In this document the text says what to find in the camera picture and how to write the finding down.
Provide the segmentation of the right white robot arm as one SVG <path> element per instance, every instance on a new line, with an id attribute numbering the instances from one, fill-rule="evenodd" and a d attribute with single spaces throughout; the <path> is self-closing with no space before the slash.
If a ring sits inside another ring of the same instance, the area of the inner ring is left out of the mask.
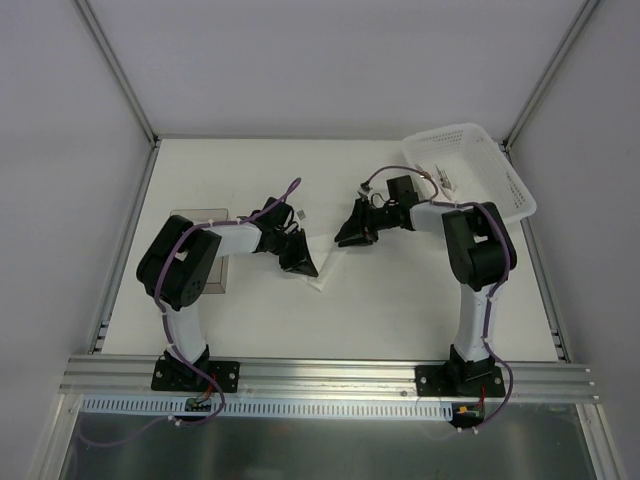
<path id="1" fill-rule="evenodd" d="M 394 228 L 444 237 L 449 265 L 461 287 L 458 330 L 448 360 L 415 368 L 417 394 L 505 397 L 491 336 L 500 290 L 517 265 L 517 253 L 497 206 L 421 199 L 408 175 L 389 179 L 387 189 L 389 199 L 376 206 L 369 183 L 363 182 L 334 242 L 340 248 L 372 245 L 381 231 Z"/>

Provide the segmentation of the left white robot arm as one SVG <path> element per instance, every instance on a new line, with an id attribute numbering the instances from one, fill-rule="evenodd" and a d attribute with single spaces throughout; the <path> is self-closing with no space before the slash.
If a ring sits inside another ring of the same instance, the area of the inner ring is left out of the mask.
<path id="1" fill-rule="evenodd" d="M 318 276 L 293 208 L 273 197 L 261 210 L 236 221 L 196 224 L 172 215 L 143 255 L 136 278 L 162 315 L 168 343 L 165 358 L 176 364 L 174 378 L 185 389 L 197 390 L 209 377 L 209 348 L 197 302 L 214 262 L 262 253 L 277 257 L 286 273 Z"/>

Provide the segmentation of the white paper napkin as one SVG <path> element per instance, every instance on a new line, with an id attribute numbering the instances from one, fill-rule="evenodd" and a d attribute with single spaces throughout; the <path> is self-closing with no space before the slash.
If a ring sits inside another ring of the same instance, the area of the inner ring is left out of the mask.
<path id="1" fill-rule="evenodd" d="M 304 277 L 302 281 L 315 291 L 322 292 L 333 273 L 343 262 L 346 250 L 337 246 L 332 234 L 309 237 L 308 247 L 318 275 Z"/>

